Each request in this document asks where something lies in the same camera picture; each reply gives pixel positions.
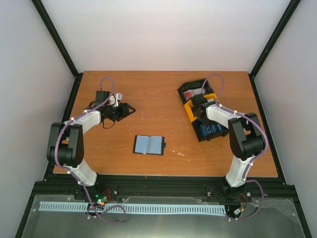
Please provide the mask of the black leather card holder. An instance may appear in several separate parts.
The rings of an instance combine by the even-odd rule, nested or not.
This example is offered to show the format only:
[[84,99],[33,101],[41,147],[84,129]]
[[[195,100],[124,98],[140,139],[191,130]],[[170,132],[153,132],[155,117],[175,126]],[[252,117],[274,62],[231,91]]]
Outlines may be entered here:
[[136,135],[134,138],[133,153],[162,156],[165,147],[166,142],[163,136]]

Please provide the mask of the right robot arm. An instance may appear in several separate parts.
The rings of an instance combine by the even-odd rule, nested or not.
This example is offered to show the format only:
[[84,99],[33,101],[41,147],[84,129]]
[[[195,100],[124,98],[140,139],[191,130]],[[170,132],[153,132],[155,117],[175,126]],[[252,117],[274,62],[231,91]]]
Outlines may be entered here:
[[246,182],[253,161],[267,150],[268,140],[255,113],[240,113],[215,100],[208,101],[202,94],[191,98],[193,115],[203,124],[213,122],[228,130],[233,160],[225,179],[230,187]]

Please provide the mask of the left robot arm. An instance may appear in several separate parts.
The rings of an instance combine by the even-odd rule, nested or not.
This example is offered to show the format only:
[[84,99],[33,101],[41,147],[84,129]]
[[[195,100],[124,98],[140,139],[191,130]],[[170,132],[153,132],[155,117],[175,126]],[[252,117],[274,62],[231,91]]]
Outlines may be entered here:
[[84,160],[84,134],[108,119],[119,122],[136,111],[123,103],[122,94],[99,90],[95,100],[75,118],[51,125],[47,147],[47,160],[74,176],[91,199],[99,199],[103,187],[96,183],[98,174]]

